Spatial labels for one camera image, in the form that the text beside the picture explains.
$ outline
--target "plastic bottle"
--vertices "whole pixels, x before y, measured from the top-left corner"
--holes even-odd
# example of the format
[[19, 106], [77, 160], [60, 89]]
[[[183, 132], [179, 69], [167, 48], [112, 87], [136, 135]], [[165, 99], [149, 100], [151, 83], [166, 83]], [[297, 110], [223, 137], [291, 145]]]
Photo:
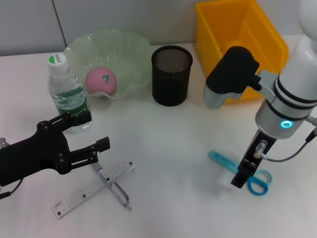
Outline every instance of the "plastic bottle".
[[[87, 97], [77, 75], [69, 68], [66, 56], [56, 53], [48, 58], [50, 71], [49, 88], [50, 93], [57, 107], [59, 114], [71, 112], [79, 114], [87, 111]], [[71, 132], [79, 133], [86, 130], [91, 125], [91, 121], [74, 126], [69, 129]]]

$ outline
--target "yellow container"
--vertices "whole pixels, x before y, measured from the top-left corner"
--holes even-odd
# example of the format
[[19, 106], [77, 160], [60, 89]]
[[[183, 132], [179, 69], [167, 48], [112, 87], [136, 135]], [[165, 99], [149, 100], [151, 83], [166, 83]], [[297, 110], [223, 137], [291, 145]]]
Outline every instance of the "yellow container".
[[[288, 47], [255, 0], [202, 2], [196, 4], [196, 11], [196, 49], [207, 76], [232, 46], [247, 48], [260, 63], [258, 72], [281, 72], [288, 60]], [[240, 101], [259, 97], [247, 88]]]

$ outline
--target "scissors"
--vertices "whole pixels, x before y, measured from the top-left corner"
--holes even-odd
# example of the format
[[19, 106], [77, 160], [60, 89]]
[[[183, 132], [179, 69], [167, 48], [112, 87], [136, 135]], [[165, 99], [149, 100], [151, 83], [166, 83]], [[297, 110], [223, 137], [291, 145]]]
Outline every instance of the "scissors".
[[[225, 156], [215, 152], [215, 151], [210, 151], [209, 152], [209, 157], [216, 160], [218, 163], [220, 163], [222, 166], [236, 174], [238, 172], [238, 164], [236, 162], [233, 162], [232, 160], [226, 158]], [[263, 181], [261, 180], [258, 175], [263, 174], [269, 177], [269, 181]], [[267, 171], [267, 170], [257, 170], [253, 176], [250, 176], [248, 178], [248, 188], [250, 192], [256, 196], [262, 196], [265, 195], [268, 192], [268, 187], [272, 184], [273, 182], [273, 175]], [[263, 192], [257, 192], [254, 191], [252, 188], [252, 184], [256, 183], [260, 187], [263, 188]]]

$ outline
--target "ruler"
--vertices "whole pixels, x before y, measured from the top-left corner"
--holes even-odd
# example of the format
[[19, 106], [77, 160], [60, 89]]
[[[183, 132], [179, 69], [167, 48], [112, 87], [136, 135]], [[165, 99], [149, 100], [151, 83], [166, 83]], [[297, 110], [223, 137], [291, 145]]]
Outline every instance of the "ruler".
[[97, 174], [92, 180], [85, 185], [79, 187], [68, 196], [57, 202], [52, 206], [56, 217], [58, 219], [63, 218], [68, 213], [73, 211], [76, 207], [87, 201], [97, 192], [101, 191], [105, 187], [111, 185], [116, 179], [124, 175], [135, 165], [129, 161], [123, 161], [113, 169], [103, 169], [103, 174]]

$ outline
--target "white table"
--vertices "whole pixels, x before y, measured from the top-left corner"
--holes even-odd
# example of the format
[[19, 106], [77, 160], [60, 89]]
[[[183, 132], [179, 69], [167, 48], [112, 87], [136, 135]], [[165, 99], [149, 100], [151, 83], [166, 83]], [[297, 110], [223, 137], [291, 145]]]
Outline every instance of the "white table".
[[[292, 48], [298, 36], [286, 40]], [[109, 136], [111, 148], [99, 155], [101, 165], [126, 158], [136, 164], [118, 181], [130, 196], [132, 212], [105, 189], [57, 220], [51, 206], [95, 172], [90, 166], [64, 176], [45, 170], [25, 178], [11, 197], [0, 201], [0, 237], [317, 236], [316, 141], [287, 163], [261, 163], [274, 175], [267, 195], [256, 197], [246, 186], [232, 186], [233, 174], [207, 154], [217, 150], [239, 162], [257, 130], [261, 102], [208, 110], [202, 95], [205, 75], [194, 45], [182, 46], [194, 59], [183, 104], [157, 104], [150, 85], [120, 100], [89, 98], [93, 126], [85, 133], [65, 134], [71, 150]], [[0, 58], [0, 136], [8, 143], [33, 135], [38, 122], [57, 115], [47, 87], [48, 55]], [[279, 159], [293, 154], [312, 129], [304, 123], [293, 137], [277, 141], [269, 155]]]

